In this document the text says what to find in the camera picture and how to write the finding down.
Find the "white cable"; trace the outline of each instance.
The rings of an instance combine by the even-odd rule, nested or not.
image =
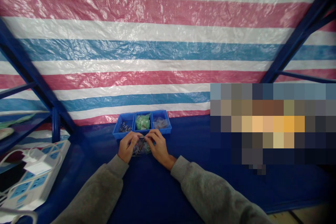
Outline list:
[[[21,182],[21,183],[17,183],[17,184],[15,184],[15,185],[13,185],[13,186],[10,188],[10,190],[9,190],[9,192],[8,192],[8,195],[9,195],[9,194],[12,192],[12,190],[13,190],[14,188],[16,188],[17,186],[22,185],[22,184],[29,183],[29,182],[31,182],[31,181],[33,181],[33,180],[39,178],[39,177],[44,176],[44,175],[48,174],[49,172],[53,171],[54,169],[56,169],[57,166],[59,166],[59,165],[61,164],[63,156],[62,156],[62,153],[61,153],[60,148],[59,148],[57,145],[53,144],[53,143],[52,143],[52,144],[49,144],[49,145],[56,146],[57,149],[58,149],[58,158],[57,158],[57,161],[56,161],[56,165],[54,165],[54,167],[52,167],[50,170],[48,170],[48,171],[46,171],[46,172],[44,172],[44,173],[41,173],[40,175],[34,176],[34,177],[32,177],[31,179],[28,179],[28,180],[25,180],[25,181],[23,181],[23,182]]]
[[[52,168],[51,168],[50,170],[48,170],[47,172],[44,172],[44,173],[42,173],[42,174],[40,174],[40,175],[38,175],[38,176],[34,176],[33,178],[31,178],[31,179],[29,179],[29,180],[26,180],[26,181],[21,182],[21,183],[17,183],[17,184],[15,184],[15,185],[13,185],[11,188],[8,188],[7,190],[5,190],[4,192],[0,192],[2,195],[4,195],[4,197],[1,198],[0,201],[4,200],[4,199],[7,197],[7,195],[10,195],[10,193],[13,191],[13,189],[16,188],[17,186],[19,186],[19,185],[21,185],[21,184],[29,183],[29,182],[31,182],[31,181],[33,181],[33,180],[39,178],[39,177],[44,176],[44,175],[50,173],[52,170],[56,169],[56,168],[61,164],[63,156],[62,156],[62,153],[61,153],[60,148],[59,148],[57,145],[53,144],[53,143],[52,143],[52,144],[49,144],[49,145],[51,145],[52,147],[55,146],[55,147],[58,149],[58,158],[57,158],[57,160],[56,160],[56,164],[54,165],[54,167],[52,167]],[[30,157],[30,152],[31,152],[31,150],[37,148],[38,146],[39,146],[39,145],[36,145],[35,147],[30,148],[30,150],[28,151],[28,153],[27,153],[25,150],[22,150],[22,149],[16,149],[16,150],[14,150],[14,151],[8,153],[8,154],[5,156],[5,158],[0,162],[0,166],[5,162],[5,160],[6,160],[10,155],[12,155],[14,152],[17,152],[17,151],[22,151],[22,153],[23,153],[24,155],[27,155],[28,157]],[[9,209],[9,208],[0,207],[0,212],[5,212],[5,213],[8,213],[8,214],[15,214],[15,215],[16,215],[16,216],[13,218],[11,224],[15,224],[15,223],[16,223],[22,216],[24,216],[24,215],[30,216],[30,217],[33,219],[33,224],[37,224],[37,213],[35,213],[34,211],[14,210],[14,209]]]
[[[16,150],[13,150],[12,152],[8,153],[8,154],[4,157],[4,159],[1,160],[1,162],[0,162],[0,167],[2,166],[2,164],[6,161],[6,159],[7,159],[10,155],[12,155],[14,152],[17,152],[17,151],[21,151],[23,154],[26,154],[26,153],[27,153],[26,150],[22,150],[22,149],[16,149]]]
[[[5,212],[7,214],[16,215],[16,217],[12,220],[12,224],[16,223],[22,216],[27,215],[33,219],[33,224],[37,224],[37,213],[34,211],[24,211],[24,210],[14,210],[9,208],[0,208],[0,212]]]

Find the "pixelated area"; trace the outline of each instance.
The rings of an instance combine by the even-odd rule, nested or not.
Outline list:
[[[258,174],[268,163],[327,163],[336,148],[336,84],[222,83],[210,93],[211,132],[241,134],[240,163]]]

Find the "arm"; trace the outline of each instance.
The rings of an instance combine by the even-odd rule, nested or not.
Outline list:
[[[180,182],[188,201],[206,223],[271,223],[260,207],[234,190],[226,180],[182,156],[176,160],[169,155],[159,130],[151,130],[145,139],[153,156]]]
[[[88,179],[69,206],[52,224],[105,224],[119,199],[123,188],[123,176],[128,169],[134,145],[141,135],[128,133],[120,141],[118,155],[115,155],[108,164],[103,164]]]

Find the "finger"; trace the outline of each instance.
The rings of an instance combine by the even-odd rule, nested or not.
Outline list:
[[[155,142],[161,142],[161,139],[155,133],[148,133],[145,137],[151,137]]]
[[[129,147],[130,147],[131,149],[133,149],[134,146],[137,144],[138,140],[139,140],[139,136],[137,136],[137,135],[133,135],[132,142],[131,142],[131,144],[129,145]]]
[[[134,133],[135,132],[130,131],[120,142],[128,143],[132,139]]]
[[[154,146],[152,140],[149,139],[148,137],[145,137],[145,141],[148,143],[148,145],[149,145],[151,151],[153,152],[153,150],[155,149],[155,146]]]
[[[160,139],[163,138],[161,132],[158,129],[151,129],[149,133],[155,133]]]
[[[127,143],[130,143],[134,137],[136,137],[136,140],[138,141],[139,137],[142,137],[142,136],[143,135],[141,133],[139,133],[139,132],[137,132],[137,133],[133,132],[132,138],[130,140],[128,140]]]

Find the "small plastic bag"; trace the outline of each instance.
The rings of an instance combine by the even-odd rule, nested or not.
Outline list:
[[[154,120],[154,128],[167,128],[168,127],[168,120],[163,119],[162,117],[157,117]]]
[[[145,141],[144,137],[139,137],[138,142],[133,148],[133,156],[141,156],[144,154],[149,154],[151,152],[149,144]]]
[[[151,127],[151,122],[150,122],[150,114],[147,115],[138,115],[136,117],[136,128],[137,130],[148,130]]]

